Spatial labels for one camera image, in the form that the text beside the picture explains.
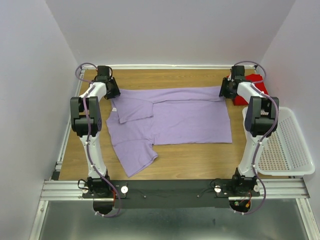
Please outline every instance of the metal frame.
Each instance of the metal frame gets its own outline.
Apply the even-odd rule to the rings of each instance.
[[[319,240],[320,232],[315,220],[314,213],[312,212],[310,203],[308,199],[297,199],[296,203],[298,205],[302,221],[310,240]]]
[[[114,65],[114,69],[228,69],[229,65]],[[80,77],[83,78],[85,70],[91,69],[84,67]],[[81,81],[76,89],[75,96],[79,95]],[[71,119],[68,120],[64,138],[62,140],[59,155],[56,161],[55,171],[59,172],[64,160],[67,142],[71,130]],[[320,232],[309,204],[309,193],[303,178],[281,178],[281,179],[263,179],[266,187],[267,199],[296,199],[297,205],[310,240],[320,239]],[[260,196],[253,199],[263,198],[263,188],[260,182]],[[229,197],[229,200],[238,200],[241,197]],[[33,222],[30,240],[37,240],[40,237],[41,229],[45,221],[46,211],[49,201],[113,201],[112,198],[105,199],[85,199],[82,198],[82,190],[78,188],[77,181],[44,181],[39,205]]]

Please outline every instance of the lavender t-shirt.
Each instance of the lavender t-shirt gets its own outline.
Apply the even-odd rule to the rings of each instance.
[[[120,90],[106,121],[112,146],[131,177],[158,154],[153,145],[232,143],[220,87]]]

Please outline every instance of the metal floor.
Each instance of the metal floor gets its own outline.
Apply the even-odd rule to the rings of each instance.
[[[256,207],[261,200],[253,200]],[[95,216],[90,201],[51,201],[42,240],[306,240],[295,199],[267,199],[252,215],[222,208],[124,209]]]

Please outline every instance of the white knob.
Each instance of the white knob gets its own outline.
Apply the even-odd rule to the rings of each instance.
[[[126,193],[128,192],[128,187],[127,187],[127,186],[123,186],[123,187],[121,188],[121,192],[122,192],[123,194],[126,194]]]

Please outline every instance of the shirt sleeve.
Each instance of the shirt sleeve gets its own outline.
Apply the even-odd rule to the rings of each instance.
[[[154,116],[154,104],[150,101],[120,96],[113,99],[113,105],[116,108],[121,124]]]

